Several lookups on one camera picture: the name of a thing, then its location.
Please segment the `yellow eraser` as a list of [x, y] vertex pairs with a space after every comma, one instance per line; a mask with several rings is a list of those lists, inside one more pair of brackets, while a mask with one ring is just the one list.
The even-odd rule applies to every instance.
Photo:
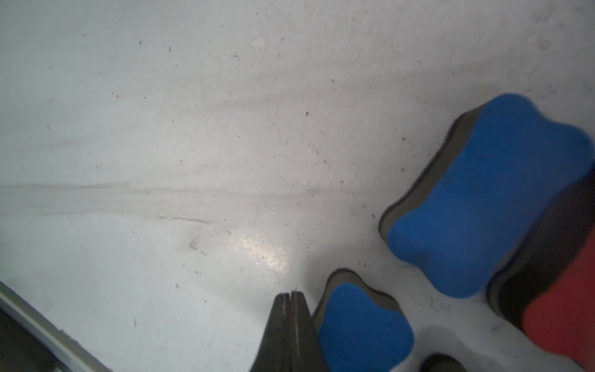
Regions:
[[419, 372], [466, 372], [466, 368], [452, 356], [434, 353], [424, 359]]

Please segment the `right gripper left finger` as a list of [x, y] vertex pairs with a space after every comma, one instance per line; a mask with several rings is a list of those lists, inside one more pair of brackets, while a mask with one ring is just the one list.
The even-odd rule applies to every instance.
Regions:
[[273, 302], [255, 361], [250, 371], [292, 371], [288, 311], [291, 297], [278, 294]]

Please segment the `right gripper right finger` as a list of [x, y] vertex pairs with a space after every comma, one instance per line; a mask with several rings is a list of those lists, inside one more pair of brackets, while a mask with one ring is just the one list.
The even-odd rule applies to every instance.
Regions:
[[300, 291], [291, 293], [291, 371], [328, 371], [311, 313]]

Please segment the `blue eraser top shelf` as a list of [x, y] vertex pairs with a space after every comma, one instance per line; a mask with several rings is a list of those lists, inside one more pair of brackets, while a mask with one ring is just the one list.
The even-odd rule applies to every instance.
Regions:
[[415, 343], [398, 301], [347, 268], [328, 277], [312, 321], [331, 371], [390, 371]]

